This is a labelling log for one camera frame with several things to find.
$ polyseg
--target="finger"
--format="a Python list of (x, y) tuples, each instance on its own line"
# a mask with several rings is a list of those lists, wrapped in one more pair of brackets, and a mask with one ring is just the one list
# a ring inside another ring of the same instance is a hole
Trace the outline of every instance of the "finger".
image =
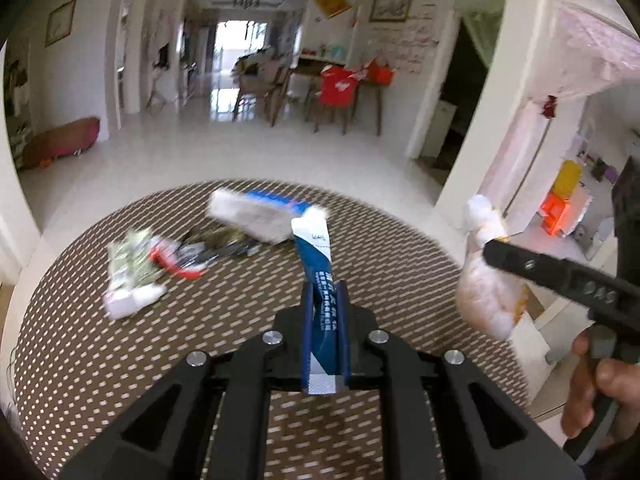
[(596, 387), (590, 373), (588, 360), (580, 359), (571, 378), (569, 398), (562, 414), (562, 430), (573, 438), (586, 428), (593, 420), (593, 399)]
[(640, 409), (640, 368), (615, 359), (602, 359), (596, 368), (596, 384), (606, 396)]
[(571, 345), (571, 352), (577, 356), (587, 355), (590, 339), (589, 329), (580, 332), (578, 337), (574, 339), (574, 343)]

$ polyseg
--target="metal bolt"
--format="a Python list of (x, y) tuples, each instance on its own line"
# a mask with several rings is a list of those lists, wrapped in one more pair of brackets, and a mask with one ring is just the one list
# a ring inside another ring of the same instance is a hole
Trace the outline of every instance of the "metal bolt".
[(207, 355), (200, 350), (189, 352), (187, 355), (187, 362), (191, 366), (202, 366), (207, 362)]
[(389, 334), (384, 330), (372, 330), (369, 332), (369, 341), (376, 345), (383, 345), (389, 341)]
[(596, 291), (596, 282), (587, 282), (584, 286), (585, 294), (593, 294)]
[(448, 350), (444, 354), (444, 360), (450, 365), (461, 365), (465, 362), (465, 355), (460, 350)]
[(268, 330), (262, 334), (262, 341), (267, 343), (267, 345), (279, 345), (283, 339), (284, 336), (277, 330)]

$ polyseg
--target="woven table surface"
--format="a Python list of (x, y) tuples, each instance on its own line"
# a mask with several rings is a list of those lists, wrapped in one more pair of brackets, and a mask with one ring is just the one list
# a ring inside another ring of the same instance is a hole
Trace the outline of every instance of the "woven table surface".
[[(286, 242), (249, 258), (222, 258), (198, 280), (164, 275), (159, 282), (168, 293), (161, 301), (125, 320), (105, 316), (107, 243), (130, 228), (181, 238), (210, 225), (207, 201), (218, 187), (269, 190), (327, 207), (334, 278), (347, 281), (351, 301), (416, 349), (462, 350), (525, 405), (526, 380), (513, 351), (460, 319), (454, 298), (460, 270), (433, 241), (326, 190), (219, 180), (158, 192), (107, 216), (66, 248), (34, 292), (16, 351), (16, 394), (26, 443), (50, 478), (190, 350), (235, 350), (268, 329), (275, 312), (298, 304), (303, 269)], [(381, 479), (378, 408), (376, 392), (274, 393), (265, 476)]]

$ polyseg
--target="blue and white toothpaste tube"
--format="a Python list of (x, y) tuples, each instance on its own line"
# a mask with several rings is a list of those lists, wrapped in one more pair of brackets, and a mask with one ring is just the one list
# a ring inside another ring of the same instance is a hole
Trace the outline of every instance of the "blue and white toothpaste tube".
[(341, 384), (341, 377), (329, 231), (326, 220), (317, 214), (294, 218), (291, 229), (314, 297), (312, 327), (310, 334), (305, 334), (307, 340), (303, 341), (303, 348), (310, 349), (308, 359), (303, 356), (308, 364), (308, 377), (307, 370), (303, 370), (303, 383), (310, 395), (334, 394)]

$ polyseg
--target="picture frame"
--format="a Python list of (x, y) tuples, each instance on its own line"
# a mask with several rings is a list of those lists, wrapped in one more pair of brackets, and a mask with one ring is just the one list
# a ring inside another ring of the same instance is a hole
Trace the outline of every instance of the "picture frame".
[(314, 0), (324, 15), (331, 19), (345, 10), (351, 9), (351, 4), (347, 0)]
[(45, 47), (71, 35), (76, 12), (76, 0), (71, 0), (52, 11), (47, 20)]
[(413, 0), (373, 0), (369, 21), (404, 23), (409, 18)]

